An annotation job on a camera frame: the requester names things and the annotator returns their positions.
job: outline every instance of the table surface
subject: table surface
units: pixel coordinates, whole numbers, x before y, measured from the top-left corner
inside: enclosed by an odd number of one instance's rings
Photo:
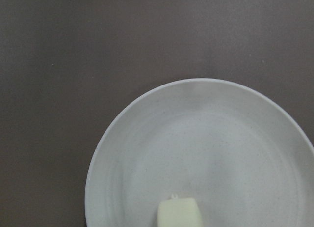
[[[0,0],[0,226],[83,227],[89,162],[132,100],[251,87],[314,142],[314,0]]]

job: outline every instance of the butter block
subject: butter block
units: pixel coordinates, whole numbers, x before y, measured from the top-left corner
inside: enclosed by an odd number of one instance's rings
[[[195,199],[174,195],[159,204],[157,222],[158,227],[204,227]]]

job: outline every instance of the round plate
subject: round plate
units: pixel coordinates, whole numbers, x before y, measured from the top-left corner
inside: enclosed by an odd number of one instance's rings
[[[156,227],[160,201],[196,198],[205,226],[314,226],[314,149],[260,93],[228,81],[157,87],[108,127],[85,190],[88,227]]]

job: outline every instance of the pale yellow food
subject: pale yellow food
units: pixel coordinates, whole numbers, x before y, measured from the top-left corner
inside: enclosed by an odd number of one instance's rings
[[[200,210],[194,198],[162,201],[158,207],[158,227],[204,227]]]

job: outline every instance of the speckled ceramic plate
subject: speckled ceramic plate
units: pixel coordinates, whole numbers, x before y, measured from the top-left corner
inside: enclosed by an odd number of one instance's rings
[[[314,150],[260,93],[188,79],[155,88],[108,127],[90,164],[88,227],[155,227],[172,193],[207,227],[314,226]]]

